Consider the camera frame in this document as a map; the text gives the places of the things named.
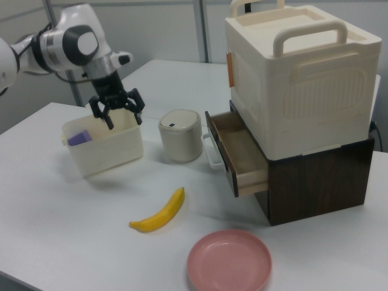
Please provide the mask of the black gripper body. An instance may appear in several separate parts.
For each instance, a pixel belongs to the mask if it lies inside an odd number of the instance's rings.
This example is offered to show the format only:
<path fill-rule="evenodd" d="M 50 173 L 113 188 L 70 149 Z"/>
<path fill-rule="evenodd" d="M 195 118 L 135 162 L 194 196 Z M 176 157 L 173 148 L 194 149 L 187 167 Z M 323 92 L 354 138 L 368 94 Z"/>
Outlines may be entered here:
<path fill-rule="evenodd" d="M 93 110 L 98 108 L 98 102 L 107 105 L 109 109 L 124 108 L 126 95 L 116 70 L 105 77 L 93 79 L 92 85 L 97 93 L 97 96 L 92 97 Z"/>

